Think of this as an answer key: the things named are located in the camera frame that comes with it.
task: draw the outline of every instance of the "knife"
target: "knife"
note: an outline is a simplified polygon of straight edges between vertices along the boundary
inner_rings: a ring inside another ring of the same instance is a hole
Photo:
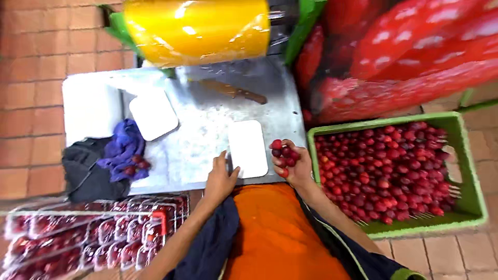
[[[236,88],[236,87],[233,87],[229,84],[225,84],[225,83],[218,82],[215,80],[200,80],[198,82],[201,85],[205,86],[206,88],[215,90],[215,91],[220,92],[224,95],[228,95],[232,98],[244,97],[246,99],[256,101],[262,105],[268,103],[268,99],[266,99],[266,96],[253,93],[253,92],[250,92],[250,91],[245,90],[245,89]]]

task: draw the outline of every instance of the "stainless steel table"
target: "stainless steel table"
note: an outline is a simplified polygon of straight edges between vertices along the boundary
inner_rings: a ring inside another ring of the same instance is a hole
[[[145,158],[152,164],[148,178],[135,181],[130,194],[202,189],[212,169],[212,159],[228,147],[227,127],[232,122],[257,120],[265,145],[274,139],[291,139],[305,146],[306,137],[292,75],[277,56],[177,68],[177,79],[166,79],[154,68],[109,72],[112,84],[137,92],[140,85],[164,89],[179,126],[147,142]],[[230,98],[206,89],[201,79],[216,79],[265,95],[260,105],[244,98]],[[124,108],[131,95],[124,94]],[[271,151],[266,151],[269,171],[265,176],[239,179],[238,185],[283,181],[272,169]]]

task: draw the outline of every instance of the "purple rag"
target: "purple rag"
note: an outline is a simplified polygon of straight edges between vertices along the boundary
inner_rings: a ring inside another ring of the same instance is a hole
[[[131,157],[135,154],[142,155],[145,140],[136,126],[136,122],[124,119],[114,128],[112,140],[104,147],[104,157],[97,160],[97,164],[109,169],[111,182],[122,179],[143,179],[149,176],[147,169],[138,169],[135,175],[126,175],[123,170],[128,166],[135,166]]]

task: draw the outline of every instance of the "cling film roll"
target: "cling film roll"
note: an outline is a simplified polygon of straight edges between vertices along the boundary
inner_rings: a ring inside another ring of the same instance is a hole
[[[128,0],[124,20],[144,57],[157,67],[265,56],[265,0]]]

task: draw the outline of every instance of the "orange shirt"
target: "orange shirt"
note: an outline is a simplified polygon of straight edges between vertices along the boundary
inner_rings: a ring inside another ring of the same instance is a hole
[[[225,280],[350,280],[306,219],[285,183],[235,189],[240,226]]]

